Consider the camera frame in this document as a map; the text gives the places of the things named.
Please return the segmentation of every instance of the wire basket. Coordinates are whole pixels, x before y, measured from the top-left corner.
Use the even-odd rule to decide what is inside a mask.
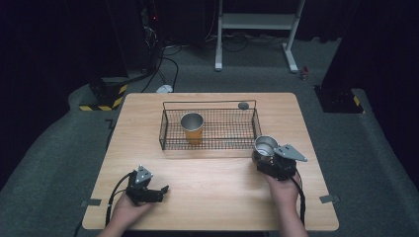
[[[181,127],[186,113],[204,118],[203,139],[191,144]],[[253,149],[262,134],[256,101],[164,102],[160,127],[163,150]]]

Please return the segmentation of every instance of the table surface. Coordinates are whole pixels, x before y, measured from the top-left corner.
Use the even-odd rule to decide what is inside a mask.
[[[140,230],[278,230],[278,216],[252,149],[162,150],[159,143],[163,102],[256,100],[264,135],[291,144],[308,161],[297,162],[306,198],[305,228],[339,227],[298,102],[291,93],[176,93],[126,96],[91,199],[83,227],[103,229],[112,190],[139,165],[153,173],[148,188],[169,185],[161,203],[135,223]],[[127,179],[120,185],[126,188]]]

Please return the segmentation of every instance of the black cable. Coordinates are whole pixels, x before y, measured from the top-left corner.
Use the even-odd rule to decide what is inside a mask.
[[[79,231],[79,229],[80,229],[80,227],[81,227],[81,223],[83,222],[83,218],[81,218],[81,220],[79,221],[79,223],[77,224],[77,226],[76,226],[76,229],[74,230],[74,233],[73,233],[73,237],[77,237],[77,235],[78,235],[78,231]]]
[[[142,89],[141,93],[143,93],[145,91],[145,89],[147,89],[147,87],[150,85],[151,81],[153,80],[153,78],[156,76],[158,72],[158,69],[154,72],[154,74],[151,76],[150,80],[148,80],[147,84],[145,85],[145,87]]]
[[[160,75],[160,78],[161,78],[161,81],[163,82],[163,85],[167,85],[164,74],[160,70],[158,70],[158,74]]]
[[[106,210],[106,221],[105,221],[105,226],[107,226],[109,224],[109,221],[111,220],[111,210],[112,210],[112,203],[114,202],[114,197],[117,194],[117,189],[120,186],[120,184],[126,179],[128,178],[131,174],[128,173],[126,174],[122,179],[120,179],[120,181],[117,183],[117,185],[115,186],[114,190],[112,191],[111,197],[109,198],[108,201],[108,209]]]
[[[115,126],[113,125],[113,122],[114,122],[114,120],[113,120],[113,119],[105,119],[105,121],[109,121],[109,126],[108,126],[108,128],[111,130],[111,131],[109,132],[109,135],[108,135],[108,140],[107,140],[107,142],[106,142],[106,150],[108,150],[109,144],[111,143],[111,137],[112,137],[112,134],[114,134]]]
[[[284,42],[284,40],[286,40],[286,39],[287,38],[271,38],[271,39],[267,40],[266,42],[252,42],[253,39],[250,39],[249,44],[250,45],[262,45],[262,46],[264,46],[264,45],[274,45],[274,44]]]
[[[169,54],[163,54],[163,56],[171,56],[171,55],[175,55],[176,53],[179,53],[180,51],[182,51],[182,46],[180,45],[180,44],[177,44],[177,45],[173,45],[173,46],[170,46],[170,47],[175,47],[175,46],[178,46],[179,47],[179,50],[177,50],[177,51],[175,51],[175,52],[172,52],[172,53],[169,53]]]
[[[167,57],[162,57],[162,59],[166,59],[169,60],[171,62],[173,62],[176,66],[176,74],[175,74],[175,79],[173,79],[173,85],[172,85],[172,93],[175,92],[175,85],[176,85],[176,80],[178,79],[178,73],[179,73],[179,65],[178,63],[176,63],[174,60],[167,58]]]
[[[122,193],[123,191],[126,191],[126,190],[121,190],[121,191],[116,192],[116,193],[114,194],[114,197],[115,197],[117,194]]]
[[[222,45],[222,48],[225,49],[226,51],[229,51],[229,52],[239,52],[239,51],[242,51],[242,50],[244,50],[249,45],[249,40],[246,37],[243,37],[243,39],[244,39],[243,41],[238,41],[238,43],[243,43],[244,42],[244,46],[242,46],[239,49],[232,50],[232,49],[229,49],[228,47],[226,47],[224,44]],[[228,40],[228,42],[236,43],[235,40],[237,40],[237,38],[230,39],[230,40]]]
[[[301,186],[301,189],[302,189],[302,178],[301,178],[301,175],[299,174],[299,171],[297,169],[295,169],[295,171],[296,171],[296,173],[299,176],[299,185]]]
[[[213,25],[215,23],[215,15],[216,15],[216,1],[213,0],[213,14],[212,14],[212,21],[210,24],[210,28],[209,28],[209,33],[207,34],[207,36],[204,38],[205,41],[207,41],[207,39],[209,38],[210,34],[212,33],[212,28]]]
[[[296,182],[296,180],[293,177],[289,177],[291,181],[293,181],[293,183],[295,184],[296,188],[298,189],[298,193],[299,193],[299,219],[301,220],[302,224],[305,225],[304,223],[304,219],[305,219],[305,195],[304,192],[302,191],[302,181],[301,181],[301,187],[299,186],[299,184]]]
[[[143,75],[140,75],[140,76],[137,76],[137,77],[134,77],[134,78],[122,81],[122,82],[106,82],[105,84],[108,85],[108,86],[124,86],[126,84],[145,79],[145,78],[149,77],[152,73],[155,73],[156,71],[157,71],[157,68],[149,70],[147,73],[145,73]]]

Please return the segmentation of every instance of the metal cup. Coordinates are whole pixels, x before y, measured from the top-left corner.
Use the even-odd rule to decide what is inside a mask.
[[[252,160],[257,164],[258,160],[270,161],[275,155],[275,148],[278,148],[279,144],[275,138],[268,135],[258,136],[254,143],[254,150],[252,154]]]
[[[189,143],[199,145],[203,142],[204,118],[200,114],[184,114],[181,118],[181,126]]]

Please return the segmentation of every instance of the human hand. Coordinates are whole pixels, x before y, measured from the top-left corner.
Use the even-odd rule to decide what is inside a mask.
[[[121,236],[130,226],[132,226],[145,212],[147,212],[154,203],[146,203],[136,206],[126,192],[123,192],[117,204],[114,207],[111,221],[99,236]]]
[[[277,208],[295,209],[296,199],[298,198],[298,189],[293,181],[290,179],[278,181],[269,175],[265,175],[265,179],[269,184],[271,197]],[[295,172],[293,179],[301,185],[298,172]]]
[[[308,234],[296,212],[298,188],[295,183],[290,179],[277,181],[268,175],[265,175],[265,179],[269,184],[271,197],[277,207],[280,236],[307,237]],[[301,186],[298,172],[293,176],[293,179]]]

